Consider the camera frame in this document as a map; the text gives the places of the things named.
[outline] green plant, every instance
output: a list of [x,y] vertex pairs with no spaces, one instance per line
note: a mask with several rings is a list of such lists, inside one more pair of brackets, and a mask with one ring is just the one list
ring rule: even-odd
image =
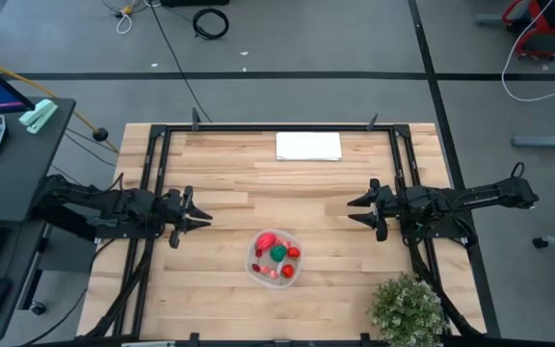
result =
[[426,282],[402,274],[379,285],[366,313],[379,338],[395,347],[428,347],[446,326],[440,299]]

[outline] white cable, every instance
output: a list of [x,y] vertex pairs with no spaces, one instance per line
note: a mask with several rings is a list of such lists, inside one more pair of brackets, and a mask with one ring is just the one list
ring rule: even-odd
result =
[[148,0],[145,0],[145,5],[152,7],[152,8],[156,8],[156,7],[160,7],[162,6],[162,4],[158,3],[157,5],[150,5]]
[[[130,26],[127,27],[127,29],[125,29],[124,31],[121,31],[121,23],[123,23],[123,21],[127,19],[130,21]],[[121,14],[121,19],[119,20],[119,24],[117,24],[117,32],[119,34],[127,34],[130,30],[132,30],[132,18],[130,18],[129,15],[127,14]]]
[[511,58],[513,57],[513,54],[515,53],[515,48],[517,47],[517,44],[519,43],[519,41],[521,40],[521,38],[528,32],[528,30],[530,29],[530,27],[532,27],[536,22],[537,19],[539,19],[544,13],[545,10],[547,10],[547,8],[549,7],[549,5],[551,5],[551,3],[553,3],[554,0],[550,0],[547,5],[545,5],[545,7],[541,10],[541,13],[539,13],[539,15],[537,15],[531,22],[530,24],[528,24],[528,26],[526,27],[526,29],[524,29],[524,31],[519,35],[519,37],[517,37],[517,40],[515,41],[513,48],[511,48],[511,52],[509,53],[509,58],[507,58],[507,64],[505,64],[505,68],[502,69],[502,73],[500,74],[500,79],[502,80],[502,86],[505,88],[505,91],[507,92],[507,94],[512,97],[513,99],[517,100],[517,101],[521,101],[521,102],[533,102],[533,101],[541,101],[541,100],[545,100],[549,97],[553,97],[555,96],[555,93],[551,93],[549,95],[544,95],[544,96],[540,96],[540,97],[534,97],[534,98],[521,98],[521,97],[517,97],[515,95],[513,95],[511,93],[511,91],[509,91],[509,87],[507,87],[507,83],[505,82],[505,73],[507,73],[507,68],[509,67],[509,63],[511,62]]

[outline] gray floor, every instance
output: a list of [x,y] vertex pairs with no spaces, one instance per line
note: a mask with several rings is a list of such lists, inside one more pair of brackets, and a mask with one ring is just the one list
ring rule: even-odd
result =
[[[122,0],[110,0],[122,5]],[[479,28],[476,13],[499,12],[508,0],[419,0],[436,72],[500,72],[513,43],[503,29]],[[194,9],[182,9],[191,15]],[[195,39],[190,25],[158,9],[188,71],[422,72],[404,0],[232,0],[225,7],[231,31],[224,40]],[[134,16],[126,36],[98,0],[9,1],[0,15],[0,64],[18,72],[175,71],[150,11]],[[511,72],[555,72],[555,63],[514,62]],[[200,102],[219,121],[436,122],[425,81],[398,80],[196,80]],[[78,101],[77,110],[107,127],[120,143],[130,121],[185,121],[194,106],[181,81],[44,81]],[[26,94],[38,94],[14,83]],[[521,96],[555,91],[555,82],[512,82]],[[534,211],[489,208],[475,213],[490,290],[504,337],[555,341],[555,250],[535,250],[530,240],[555,235],[555,150],[510,146],[514,134],[555,134],[555,98],[523,104],[498,82],[440,82],[466,185],[508,176],[524,161],[526,177],[541,196]],[[74,120],[71,127],[87,131]],[[114,162],[114,155],[97,148]],[[106,186],[113,169],[64,140],[55,165],[83,183]],[[91,256],[91,250],[81,252]],[[18,313],[2,346],[41,333],[71,307],[86,274],[52,273],[39,298],[41,317]],[[77,310],[46,340],[71,339]]]

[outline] wooden table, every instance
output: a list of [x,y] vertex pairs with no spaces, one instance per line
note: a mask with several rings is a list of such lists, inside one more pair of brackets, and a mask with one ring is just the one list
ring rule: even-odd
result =
[[[116,172],[125,173],[125,187],[139,186],[150,126],[125,128]],[[410,130],[422,183],[447,187],[435,126],[411,124]],[[393,186],[395,171],[386,135],[344,132],[341,145],[339,162],[278,162],[275,132],[174,134],[164,190],[192,185],[196,205],[214,221],[182,235],[177,250],[169,247],[169,229],[156,242],[141,339],[188,339],[190,333],[212,340],[376,336],[364,313],[370,294],[380,282],[410,273],[410,256],[395,221],[389,221],[388,239],[376,242],[371,229],[347,217],[366,210],[346,202],[366,192],[371,177]],[[150,189],[156,166],[154,159]],[[261,287],[244,269],[251,239],[268,227],[291,232],[304,245],[304,271],[285,290]],[[116,241],[96,260],[79,334],[119,293],[127,244]],[[446,293],[483,331],[466,251],[448,240],[435,245]]]

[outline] plastic container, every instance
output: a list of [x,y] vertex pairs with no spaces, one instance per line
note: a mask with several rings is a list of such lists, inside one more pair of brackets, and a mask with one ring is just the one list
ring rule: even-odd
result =
[[[301,252],[301,254],[297,259],[291,259],[288,256],[286,256],[284,260],[282,260],[282,263],[283,263],[282,266],[290,264],[295,268],[295,272],[292,278],[287,279],[286,277],[281,275],[280,271],[278,271],[279,276],[277,277],[277,279],[272,279],[269,275],[264,275],[259,272],[255,272],[251,268],[253,264],[257,264],[258,266],[269,266],[271,270],[278,269],[278,264],[271,259],[271,257],[269,256],[269,251],[263,252],[260,258],[256,257],[256,240],[258,239],[258,237],[260,237],[260,235],[264,234],[265,232],[271,232],[275,236],[280,238],[282,241],[290,242],[291,247],[297,247]],[[299,242],[299,240],[295,236],[291,235],[290,233],[283,230],[273,229],[273,228],[264,229],[258,232],[256,236],[252,238],[250,242],[250,246],[248,247],[248,257],[246,258],[245,266],[248,274],[250,274],[250,276],[258,283],[271,289],[285,289],[293,285],[293,283],[297,281],[297,278],[299,277],[299,274],[301,273],[304,267],[304,249],[301,247],[301,242]]]

